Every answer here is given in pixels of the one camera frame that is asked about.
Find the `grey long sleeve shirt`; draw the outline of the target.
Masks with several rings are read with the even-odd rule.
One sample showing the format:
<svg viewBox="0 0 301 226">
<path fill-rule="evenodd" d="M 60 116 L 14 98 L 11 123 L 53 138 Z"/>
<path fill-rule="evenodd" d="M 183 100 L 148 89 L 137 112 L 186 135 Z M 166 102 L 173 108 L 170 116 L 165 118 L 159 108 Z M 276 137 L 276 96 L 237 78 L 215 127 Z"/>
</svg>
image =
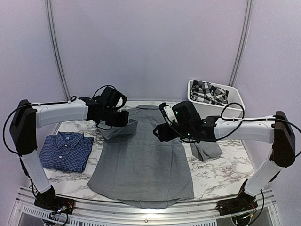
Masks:
<svg viewBox="0 0 301 226">
<path fill-rule="evenodd" d="M 180 140 L 160 142 L 153 130 L 164 119 L 157 106 L 129 109 L 129 123 L 102 130 L 103 147 L 89 188 L 139 208 L 167 208 L 193 199 L 193 181 Z"/>
</svg>

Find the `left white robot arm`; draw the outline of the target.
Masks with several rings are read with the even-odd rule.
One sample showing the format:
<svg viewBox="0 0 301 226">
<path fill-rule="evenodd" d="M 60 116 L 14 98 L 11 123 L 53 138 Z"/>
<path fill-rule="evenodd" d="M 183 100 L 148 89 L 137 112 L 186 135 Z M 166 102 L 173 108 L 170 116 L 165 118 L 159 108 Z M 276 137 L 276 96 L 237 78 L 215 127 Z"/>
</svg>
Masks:
<svg viewBox="0 0 301 226">
<path fill-rule="evenodd" d="M 40 200 L 48 209 L 56 209 L 60 202 L 50 192 L 51 184 L 36 152 L 36 130 L 66 121 L 94 121 L 97 125 L 104 122 L 109 127 L 124 127 L 129 117 L 128 111 L 123 110 L 126 102 L 125 95 L 108 85 L 95 97 L 72 97 L 68 101 L 48 103 L 23 99 L 13 110 L 9 132 L 17 155 L 37 191 L 42 193 Z"/>
</svg>

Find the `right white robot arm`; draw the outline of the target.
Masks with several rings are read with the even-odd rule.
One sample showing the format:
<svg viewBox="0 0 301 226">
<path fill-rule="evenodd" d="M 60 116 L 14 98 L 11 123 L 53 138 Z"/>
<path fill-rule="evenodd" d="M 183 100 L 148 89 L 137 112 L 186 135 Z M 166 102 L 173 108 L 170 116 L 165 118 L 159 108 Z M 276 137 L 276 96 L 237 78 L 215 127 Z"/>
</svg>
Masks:
<svg viewBox="0 0 301 226">
<path fill-rule="evenodd" d="M 187 142 L 218 142 L 221 140 L 253 140 L 269 143 L 272 149 L 267 159 L 242 185 L 233 207 L 243 211 L 251 204 L 251 197 L 271 182 L 283 168 L 291 166 L 295 153 L 294 125 L 282 111 L 261 118 L 207 116 L 202 119 L 192 102 L 183 101 L 174 106 L 159 105 L 164 123 L 157 125 L 153 134 L 161 142 L 180 138 Z"/>
</svg>

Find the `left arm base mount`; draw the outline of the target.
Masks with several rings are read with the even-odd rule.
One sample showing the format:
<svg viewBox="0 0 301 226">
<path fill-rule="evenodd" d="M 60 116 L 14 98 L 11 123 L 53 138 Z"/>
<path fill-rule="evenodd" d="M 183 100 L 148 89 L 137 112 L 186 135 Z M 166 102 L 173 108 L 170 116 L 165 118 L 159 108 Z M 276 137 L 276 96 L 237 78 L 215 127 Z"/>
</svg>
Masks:
<svg viewBox="0 0 301 226">
<path fill-rule="evenodd" d="M 53 186 L 50 186 L 46 192 L 35 194 L 34 205 L 51 211 L 58 211 L 62 207 L 66 207 L 64 212 L 72 214 L 74 203 L 73 199 L 57 196 Z"/>
</svg>

